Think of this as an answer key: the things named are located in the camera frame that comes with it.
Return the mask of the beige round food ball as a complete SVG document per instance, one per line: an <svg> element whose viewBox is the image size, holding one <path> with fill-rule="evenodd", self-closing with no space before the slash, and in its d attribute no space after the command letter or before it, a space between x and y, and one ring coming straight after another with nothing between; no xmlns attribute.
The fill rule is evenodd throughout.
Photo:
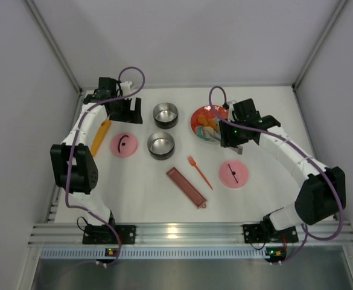
<svg viewBox="0 0 353 290"><path fill-rule="evenodd" d="M221 138L217 135L217 132L209 126L204 126L202 129L202 134L205 138L210 140L217 140L220 141Z"/></svg>

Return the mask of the orange food pieces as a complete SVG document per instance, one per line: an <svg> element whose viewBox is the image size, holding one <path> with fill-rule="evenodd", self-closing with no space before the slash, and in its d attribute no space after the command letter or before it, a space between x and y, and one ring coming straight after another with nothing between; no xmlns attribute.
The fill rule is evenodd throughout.
<svg viewBox="0 0 353 290"><path fill-rule="evenodd" d="M212 127L215 131L217 130L217 123L214 118L206 118L203 114L198 116L198 123L202 126Z"/></svg>

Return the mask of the pink lid with black handle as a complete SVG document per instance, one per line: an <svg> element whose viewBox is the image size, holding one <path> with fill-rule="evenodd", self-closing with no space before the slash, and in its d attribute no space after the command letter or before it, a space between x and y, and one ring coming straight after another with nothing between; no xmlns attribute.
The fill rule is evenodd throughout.
<svg viewBox="0 0 353 290"><path fill-rule="evenodd" d="M219 168L218 177L225 187L238 189L248 182L249 169L241 161L225 161Z"/></svg>
<svg viewBox="0 0 353 290"><path fill-rule="evenodd" d="M138 148L138 140L131 133L115 135L110 142L110 151L118 158L132 156Z"/></svg>

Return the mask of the black steel lunch bowl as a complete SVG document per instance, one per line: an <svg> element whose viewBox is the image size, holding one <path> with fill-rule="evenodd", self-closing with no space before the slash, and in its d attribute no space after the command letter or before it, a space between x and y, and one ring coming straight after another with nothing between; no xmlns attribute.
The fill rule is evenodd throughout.
<svg viewBox="0 0 353 290"><path fill-rule="evenodd" d="M153 109L153 119L157 127L171 129L178 123L178 108L172 103L159 103Z"/></svg>
<svg viewBox="0 0 353 290"><path fill-rule="evenodd" d="M156 160L169 159L175 150L175 141L167 132L155 132L147 140L147 149Z"/></svg>

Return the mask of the orange plastic fork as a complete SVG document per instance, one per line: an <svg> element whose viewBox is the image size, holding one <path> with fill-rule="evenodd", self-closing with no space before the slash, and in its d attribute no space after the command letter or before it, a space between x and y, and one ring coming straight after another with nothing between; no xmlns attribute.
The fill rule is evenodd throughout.
<svg viewBox="0 0 353 290"><path fill-rule="evenodd" d="M194 160L194 158L189 155L188 156L188 162L190 163L190 165L196 169L196 171L199 173L199 175L202 177L202 179L204 180L204 182L208 185L208 187L213 190L213 187L211 185L211 183L208 181L208 179L206 178L206 176L203 174L203 172L199 169L196 161Z"/></svg>

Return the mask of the metal tongs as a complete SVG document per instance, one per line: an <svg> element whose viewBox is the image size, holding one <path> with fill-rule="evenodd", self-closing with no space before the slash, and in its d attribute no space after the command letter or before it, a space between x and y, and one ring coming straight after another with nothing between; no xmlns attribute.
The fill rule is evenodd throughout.
<svg viewBox="0 0 353 290"><path fill-rule="evenodd" d="M238 155L242 155L243 154L243 146L242 145L238 145L238 146L235 146L235 147L229 146L228 149L234 151Z"/></svg>

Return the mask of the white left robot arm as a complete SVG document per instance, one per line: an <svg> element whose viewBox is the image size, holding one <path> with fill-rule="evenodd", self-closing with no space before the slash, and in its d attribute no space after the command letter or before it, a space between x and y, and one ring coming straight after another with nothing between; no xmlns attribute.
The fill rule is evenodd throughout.
<svg viewBox="0 0 353 290"><path fill-rule="evenodd" d="M106 120L142 124L141 99L130 97L85 98L80 115L68 136L50 148L56 185L65 191L65 205L87 215L94 226L112 227L114 217L94 189L98 183L98 168L91 146Z"/></svg>

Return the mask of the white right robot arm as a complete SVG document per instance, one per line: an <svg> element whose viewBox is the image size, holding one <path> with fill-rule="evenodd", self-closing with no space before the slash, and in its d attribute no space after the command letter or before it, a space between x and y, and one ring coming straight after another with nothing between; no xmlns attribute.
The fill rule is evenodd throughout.
<svg viewBox="0 0 353 290"><path fill-rule="evenodd" d="M314 225L336 213L344 216L346 179L339 167L330 168L306 153L271 115L219 122L221 146L254 141L270 153L299 186L294 201L266 214L261 223L268 233L300 225Z"/></svg>

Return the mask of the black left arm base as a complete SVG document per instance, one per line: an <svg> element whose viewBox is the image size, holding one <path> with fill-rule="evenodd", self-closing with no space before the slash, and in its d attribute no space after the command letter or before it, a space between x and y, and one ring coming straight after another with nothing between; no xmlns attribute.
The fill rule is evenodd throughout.
<svg viewBox="0 0 353 290"><path fill-rule="evenodd" d="M135 225L116 225L115 231L123 245L133 245L136 239ZM118 244L116 236L106 225L94 226L87 225L83 230L84 245L109 245Z"/></svg>

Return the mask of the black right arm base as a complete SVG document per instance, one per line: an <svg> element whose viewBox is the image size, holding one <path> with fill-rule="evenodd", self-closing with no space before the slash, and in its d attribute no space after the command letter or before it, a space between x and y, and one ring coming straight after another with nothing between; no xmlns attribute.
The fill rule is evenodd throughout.
<svg viewBox="0 0 353 290"><path fill-rule="evenodd" d="M277 231L260 223L244 224L242 229L245 243L296 243L299 241L296 227Z"/></svg>

